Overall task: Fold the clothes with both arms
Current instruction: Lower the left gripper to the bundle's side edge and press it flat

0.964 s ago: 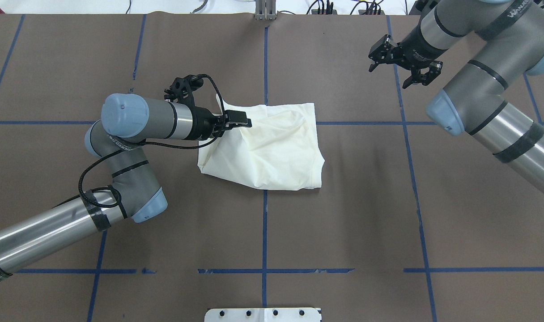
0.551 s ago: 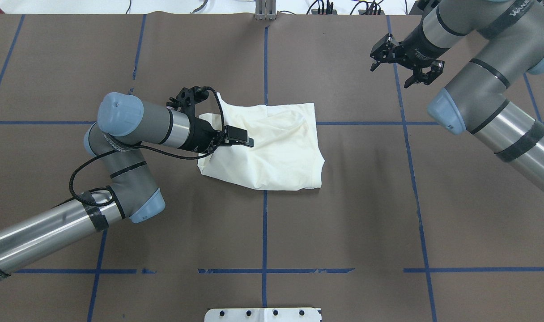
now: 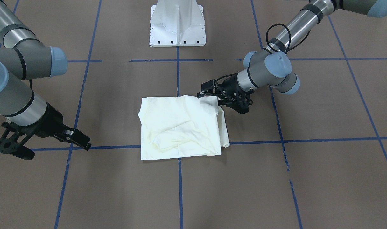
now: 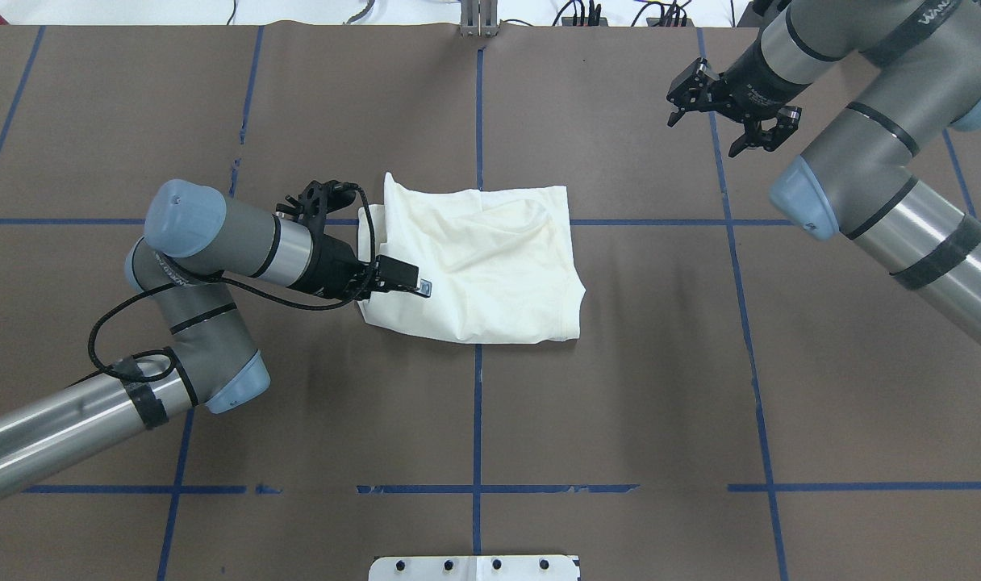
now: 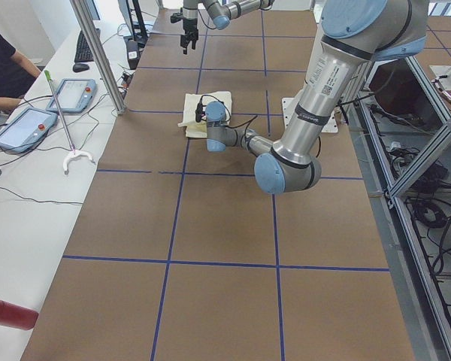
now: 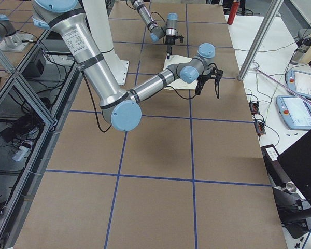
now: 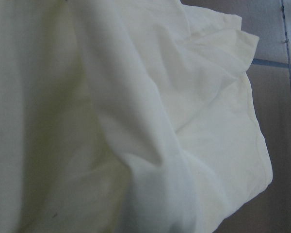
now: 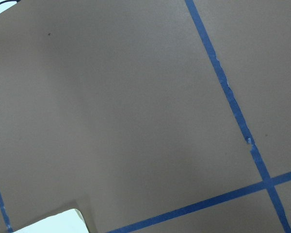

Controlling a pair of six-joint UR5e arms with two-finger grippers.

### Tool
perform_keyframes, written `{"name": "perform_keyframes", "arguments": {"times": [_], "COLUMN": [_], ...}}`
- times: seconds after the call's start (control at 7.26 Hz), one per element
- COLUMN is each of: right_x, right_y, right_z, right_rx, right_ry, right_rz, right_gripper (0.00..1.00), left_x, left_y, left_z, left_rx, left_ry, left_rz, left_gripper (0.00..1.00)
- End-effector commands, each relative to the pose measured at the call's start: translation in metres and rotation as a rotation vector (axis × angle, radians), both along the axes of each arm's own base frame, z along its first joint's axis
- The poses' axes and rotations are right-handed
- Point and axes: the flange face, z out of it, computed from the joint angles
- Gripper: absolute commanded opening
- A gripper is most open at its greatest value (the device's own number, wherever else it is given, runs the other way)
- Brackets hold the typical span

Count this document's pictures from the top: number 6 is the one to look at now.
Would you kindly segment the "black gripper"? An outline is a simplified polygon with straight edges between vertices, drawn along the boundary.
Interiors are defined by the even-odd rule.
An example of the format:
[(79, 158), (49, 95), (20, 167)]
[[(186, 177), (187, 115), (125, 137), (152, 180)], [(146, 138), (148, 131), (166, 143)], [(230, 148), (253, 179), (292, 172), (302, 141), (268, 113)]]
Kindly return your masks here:
[[(195, 94), (196, 95), (201, 95), (201, 92), (202, 92), (202, 89), (204, 87), (204, 84), (209, 80), (211, 79), (213, 75), (213, 69), (211, 68), (210, 71), (205, 74), (205, 75), (200, 75), (198, 78), (197, 78), (197, 85), (196, 85), (196, 89), (195, 89)], [(219, 96), (219, 88), (220, 88), (220, 79), (219, 78), (216, 78), (215, 79), (215, 82), (214, 82), (214, 85), (215, 85), (215, 94), (216, 94), (216, 97), (217, 98), (220, 98)]]
[(166, 48), (166, 58), (170, 59), (172, 55), (172, 46), (175, 45), (177, 36), (176, 35), (166, 35), (165, 36), (165, 44), (167, 45)]

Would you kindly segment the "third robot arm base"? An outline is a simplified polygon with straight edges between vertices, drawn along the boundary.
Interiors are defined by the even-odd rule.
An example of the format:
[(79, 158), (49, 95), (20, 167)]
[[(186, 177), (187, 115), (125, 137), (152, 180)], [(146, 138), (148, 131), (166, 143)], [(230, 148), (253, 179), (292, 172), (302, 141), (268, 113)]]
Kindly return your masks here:
[(29, 43), (32, 43), (33, 35), (20, 34), (10, 22), (10, 19), (0, 14), (0, 50), (4, 52), (22, 52)]

